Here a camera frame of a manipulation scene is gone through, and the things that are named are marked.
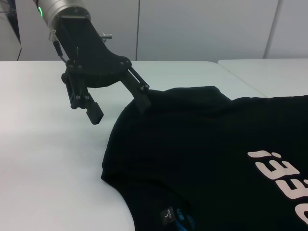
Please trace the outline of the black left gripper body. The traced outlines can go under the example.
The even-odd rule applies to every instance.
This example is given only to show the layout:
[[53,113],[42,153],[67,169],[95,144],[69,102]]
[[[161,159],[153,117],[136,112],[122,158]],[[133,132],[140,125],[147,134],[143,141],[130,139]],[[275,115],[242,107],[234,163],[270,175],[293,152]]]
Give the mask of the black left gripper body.
[[108,50],[89,19],[61,17],[55,34],[69,58],[68,66],[86,87],[108,87],[132,78],[130,60]]

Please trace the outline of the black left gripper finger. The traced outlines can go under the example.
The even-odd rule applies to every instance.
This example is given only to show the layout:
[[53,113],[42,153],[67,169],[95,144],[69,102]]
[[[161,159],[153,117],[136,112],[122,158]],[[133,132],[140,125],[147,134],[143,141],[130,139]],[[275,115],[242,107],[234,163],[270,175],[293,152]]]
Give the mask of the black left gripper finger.
[[86,109],[86,114],[91,123],[93,125],[99,124],[104,114],[88,92],[84,76],[66,69],[61,79],[66,85],[70,107],[74,110],[77,108]]
[[144,113],[151,107],[151,102],[147,95],[149,85],[133,67],[130,67],[128,71],[123,74],[121,82],[132,94],[136,107],[140,113]]

